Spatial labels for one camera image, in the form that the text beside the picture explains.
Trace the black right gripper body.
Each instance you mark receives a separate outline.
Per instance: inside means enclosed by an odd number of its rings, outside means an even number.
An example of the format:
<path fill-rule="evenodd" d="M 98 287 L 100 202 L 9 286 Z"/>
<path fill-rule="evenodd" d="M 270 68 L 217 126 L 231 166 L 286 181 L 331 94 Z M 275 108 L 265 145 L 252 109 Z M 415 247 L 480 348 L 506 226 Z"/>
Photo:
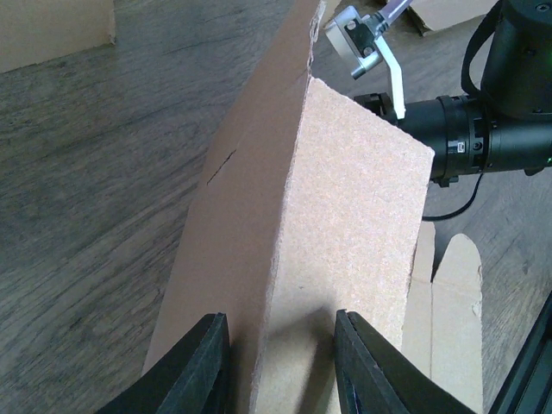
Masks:
<path fill-rule="evenodd" d="M 354 101 L 364 109 L 388 121 L 391 125 L 401 125 L 403 123 L 398 119 L 392 100 L 386 92 L 355 96 Z"/>

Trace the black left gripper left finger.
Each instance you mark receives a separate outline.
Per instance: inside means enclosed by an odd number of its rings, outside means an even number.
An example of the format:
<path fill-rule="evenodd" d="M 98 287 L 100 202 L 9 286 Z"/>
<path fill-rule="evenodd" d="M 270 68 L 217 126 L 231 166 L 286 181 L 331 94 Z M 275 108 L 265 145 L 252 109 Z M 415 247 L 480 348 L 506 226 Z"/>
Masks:
<path fill-rule="evenodd" d="M 204 315 L 158 362 L 100 413 L 224 413 L 229 395 L 229 327 Z"/>

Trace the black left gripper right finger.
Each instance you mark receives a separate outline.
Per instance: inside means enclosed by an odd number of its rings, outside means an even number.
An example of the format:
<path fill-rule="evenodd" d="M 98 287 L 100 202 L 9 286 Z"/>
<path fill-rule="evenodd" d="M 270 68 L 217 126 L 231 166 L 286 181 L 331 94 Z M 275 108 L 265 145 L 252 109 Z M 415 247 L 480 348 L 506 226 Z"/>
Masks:
<path fill-rule="evenodd" d="M 471 413 L 355 311 L 339 310 L 336 383 L 342 413 Z"/>

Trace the large cardboard box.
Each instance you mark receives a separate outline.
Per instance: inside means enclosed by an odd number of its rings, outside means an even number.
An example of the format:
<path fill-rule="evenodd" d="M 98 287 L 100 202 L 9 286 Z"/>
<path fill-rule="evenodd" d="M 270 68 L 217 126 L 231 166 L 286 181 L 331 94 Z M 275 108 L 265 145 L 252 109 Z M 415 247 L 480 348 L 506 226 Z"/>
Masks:
<path fill-rule="evenodd" d="M 144 367 L 228 318 L 233 413 L 337 413 L 336 312 L 359 312 L 483 410 L 480 255 L 433 271 L 432 151 L 311 73 L 334 1 L 298 1 L 210 144 Z"/>

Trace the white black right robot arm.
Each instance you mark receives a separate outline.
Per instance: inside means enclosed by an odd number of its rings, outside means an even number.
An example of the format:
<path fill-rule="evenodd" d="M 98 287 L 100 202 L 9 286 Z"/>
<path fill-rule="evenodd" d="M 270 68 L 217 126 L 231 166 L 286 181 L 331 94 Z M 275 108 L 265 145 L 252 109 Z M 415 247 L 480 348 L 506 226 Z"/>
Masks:
<path fill-rule="evenodd" d="M 408 103 L 398 119 L 385 93 L 355 102 L 433 149 L 430 179 L 551 165 L 551 3 L 498 1 L 470 39 L 461 96 Z"/>

